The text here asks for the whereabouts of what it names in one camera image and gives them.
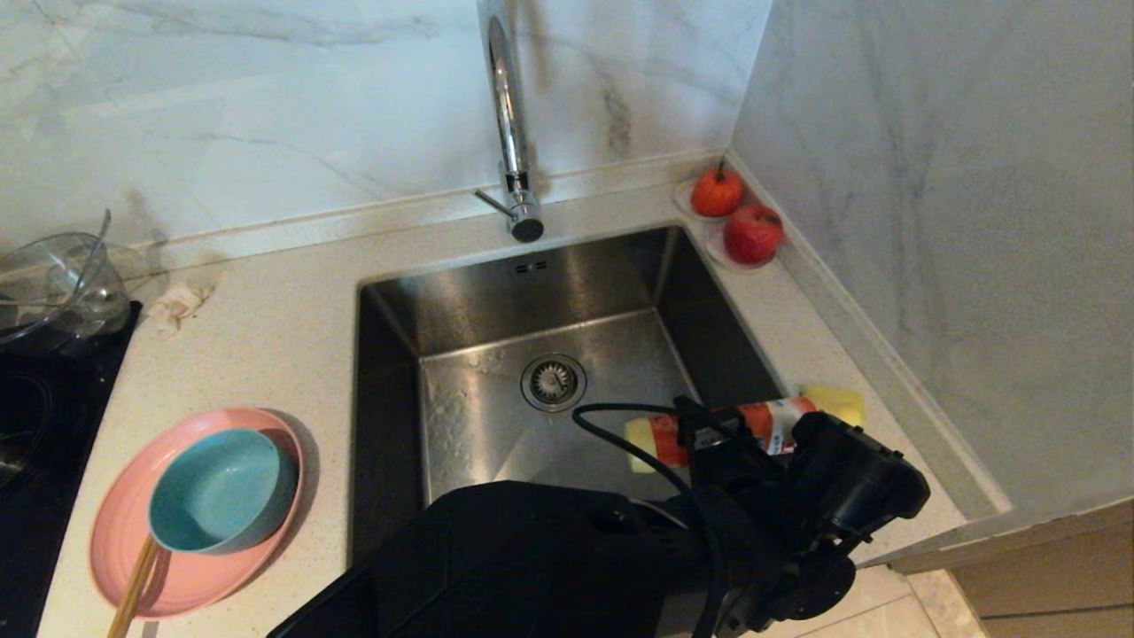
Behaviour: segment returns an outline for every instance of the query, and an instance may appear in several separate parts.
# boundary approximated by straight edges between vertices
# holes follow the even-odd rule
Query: drain strainer
[[[532,408],[561,412],[583,399],[586,374],[570,357],[548,355],[528,364],[519,383]]]

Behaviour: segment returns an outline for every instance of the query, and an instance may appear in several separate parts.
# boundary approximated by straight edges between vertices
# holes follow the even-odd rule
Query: apple
[[[725,216],[736,210],[744,198],[744,181],[731,170],[725,170],[725,160],[717,168],[706,170],[693,186],[689,204],[693,212],[703,216]]]
[[[782,239],[784,221],[763,204],[742,205],[725,222],[725,249],[737,263],[771,261]]]

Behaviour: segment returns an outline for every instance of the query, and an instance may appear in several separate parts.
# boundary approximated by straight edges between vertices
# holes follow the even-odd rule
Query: marble backsplash
[[[770,2],[513,2],[538,169],[727,145]],[[0,0],[0,249],[497,179],[475,0]]]
[[[1132,20],[777,1],[733,142],[1023,510],[1134,491]]]

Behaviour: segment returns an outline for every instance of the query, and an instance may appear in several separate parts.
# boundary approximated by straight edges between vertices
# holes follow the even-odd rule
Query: wooden cabinet
[[[949,569],[990,638],[1134,637],[1134,503],[895,561]]]

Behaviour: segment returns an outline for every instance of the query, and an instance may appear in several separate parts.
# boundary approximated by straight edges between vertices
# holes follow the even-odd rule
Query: countertop
[[[99,503],[127,461],[186,417],[226,407],[290,416],[305,439],[310,484],[301,525],[255,580],[228,598],[129,636],[264,636],[347,567],[350,433],[357,289],[363,282],[462,265],[669,223],[702,228],[654,186],[544,206],[547,235],[517,244],[498,214],[396,230],[188,267],[135,282],[151,301],[170,282],[215,282],[215,291],[174,337],[143,322],[107,407],[40,627],[50,638],[102,633],[113,610],[87,572]],[[788,389],[840,386],[865,398],[866,431],[925,473],[933,491],[922,513],[875,535],[854,558],[866,561],[963,525],[964,517],[892,415],[776,261],[741,271],[705,261]]]

